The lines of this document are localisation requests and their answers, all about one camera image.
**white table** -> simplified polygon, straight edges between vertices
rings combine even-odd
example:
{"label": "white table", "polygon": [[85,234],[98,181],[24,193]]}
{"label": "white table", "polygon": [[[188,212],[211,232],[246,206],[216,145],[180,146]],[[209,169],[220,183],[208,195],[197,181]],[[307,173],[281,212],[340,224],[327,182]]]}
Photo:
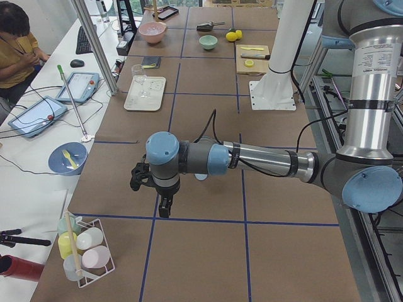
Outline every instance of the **white table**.
{"label": "white table", "polygon": [[[97,24],[97,34],[104,48],[109,65],[113,68],[116,59],[123,60],[116,52],[118,37],[112,27],[116,27],[116,21],[102,23],[99,18],[94,18]],[[46,86],[63,85],[60,79],[57,65],[61,65],[66,77],[71,72],[98,72],[103,78],[96,63],[93,53],[76,55],[77,32],[80,27],[77,20],[67,32],[59,46],[55,49],[50,60],[43,66],[39,75],[32,82],[35,89]],[[72,59],[80,59],[85,62],[85,66],[73,69],[70,67]],[[55,97],[60,89],[39,90],[42,96]],[[101,123],[106,107],[110,99],[110,92],[104,81],[101,81],[98,91],[93,95],[96,101],[89,100],[78,107],[81,119],[85,121],[89,116],[100,109],[91,119],[85,122],[84,126],[89,134],[94,135]],[[35,92],[24,95],[18,104],[29,107],[40,99]],[[14,108],[12,113],[17,115],[21,108]],[[0,126],[0,131],[8,131],[11,128],[7,122],[11,115]],[[73,110],[70,110],[62,117],[66,122],[78,125],[78,120]],[[1,138],[9,135],[17,135],[15,131],[0,133],[0,154],[18,164],[21,168],[34,172],[52,172],[48,168],[48,157],[52,151],[67,142],[79,142],[82,132],[79,127],[73,127],[57,121],[48,127],[44,132],[35,138]],[[88,151],[91,150],[93,141],[85,143]],[[79,176],[57,176],[57,175],[34,175],[21,172],[18,168],[0,158],[0,205],[1,222],[0,231],[21,228],[22,237],[41,238],[51,240],[56,238],[57,222],[63,210],[69,204],[74,192]],[[13,255],[26,260],[44,264],[50,252],[49,247],[37,245],[27,245],[17,243],[16,247],[9,248],[0,245],[1,255]],[[10,277],[0,277],[1,300],[7,302],[29,301],[37,286],[36,282],[13,279]]]}

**black hair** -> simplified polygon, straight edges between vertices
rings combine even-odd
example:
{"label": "black hair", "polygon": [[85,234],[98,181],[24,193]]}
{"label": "black hair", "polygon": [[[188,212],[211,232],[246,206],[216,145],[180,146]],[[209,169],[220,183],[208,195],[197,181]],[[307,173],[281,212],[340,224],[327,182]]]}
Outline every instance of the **black hair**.
{"label": "black hair", "polygon": [[30,20],[17,4],[0,1],[0,31],[16,36],[27,36],[30,33]]}

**green bowl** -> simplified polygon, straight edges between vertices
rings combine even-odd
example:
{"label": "green bowl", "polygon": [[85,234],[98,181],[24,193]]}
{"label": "green bowl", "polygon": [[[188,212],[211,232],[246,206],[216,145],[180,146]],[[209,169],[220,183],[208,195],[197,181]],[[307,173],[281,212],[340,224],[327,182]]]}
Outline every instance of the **green bowl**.
{"label": "green bowl", "polygon": [[201,47],[203,47],[205,50],[213,49],[217,45],[217,42],[218,42],[217,38],[210,35],[202,36],[199,39]]}

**black tripod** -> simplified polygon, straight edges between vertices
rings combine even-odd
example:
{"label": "black tripod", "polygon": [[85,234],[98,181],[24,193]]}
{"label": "black tripod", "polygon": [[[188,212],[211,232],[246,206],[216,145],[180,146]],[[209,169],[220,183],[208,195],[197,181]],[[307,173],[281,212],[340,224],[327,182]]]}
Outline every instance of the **black tripod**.
{"label": "black tripod", "polygon": [[20,228],[0,232],[0,244],[7,247],[15,247],[16,243],[44,245],[46,247],[52,244],[49,240],[12,236],[19,235],[22,232],[23,231]]}

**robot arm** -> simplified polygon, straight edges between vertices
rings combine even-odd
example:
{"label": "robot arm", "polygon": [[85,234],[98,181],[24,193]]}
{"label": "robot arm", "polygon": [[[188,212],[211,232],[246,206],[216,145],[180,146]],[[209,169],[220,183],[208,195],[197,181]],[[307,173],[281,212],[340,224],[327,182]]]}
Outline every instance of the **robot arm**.
{"label": "robot arm", "polygon": [[146,143],[149,164],[138,163],[132,171],[132,189],[142,184],[156,188],[159,214],[168,218],[180,173],[222,175],[240,167],[297,177],[366,213],[393,205],[403,183],[391,168],[386,144],[403,40],[403,0],[326,0],[324,33],[346,36],[356,49],[346,139],[336,154],[297,154],[209,139],[179,142],[173,134],[159,132]]}

